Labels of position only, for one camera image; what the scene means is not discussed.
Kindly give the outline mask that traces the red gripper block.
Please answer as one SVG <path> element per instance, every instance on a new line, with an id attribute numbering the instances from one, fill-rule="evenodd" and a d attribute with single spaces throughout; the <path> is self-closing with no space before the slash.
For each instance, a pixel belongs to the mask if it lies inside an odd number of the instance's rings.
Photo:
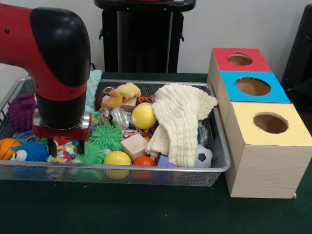
<path id="1" fill-rule="evenodd" d="M 64 137 L 79 140 L 77 144 L 77 154 L 83 155 L 85 140 L 88 138 L 91 132 L 91 126 L 91 121 L 83 121 L 79 126 L 72 129 L 56 130 L 44 126 L 43 124 L 41 124 L 41 122 L 32 123 L 32 128 L 35 135 L 38 137 L 47 138 L 48 151 L 49 155 L 51 156 L 57 155 L 57 146 L 53 140 L 54 137 Z"/>

